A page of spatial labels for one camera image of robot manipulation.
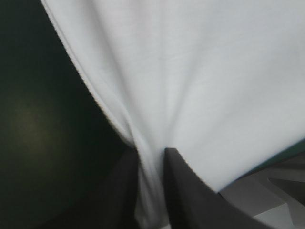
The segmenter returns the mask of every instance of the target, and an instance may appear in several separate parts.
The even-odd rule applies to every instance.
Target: fabric fold
[[[111,125],[137,147],[142,228],[168,224],[164,148],[217,192],[304,138],[304,1],[42,3]]]

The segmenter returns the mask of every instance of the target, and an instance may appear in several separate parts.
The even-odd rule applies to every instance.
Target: white sheet
[[[168,223],[162,153],[214,191],[305,136],[305,1],[42,0],[141,158],[136,218]]]

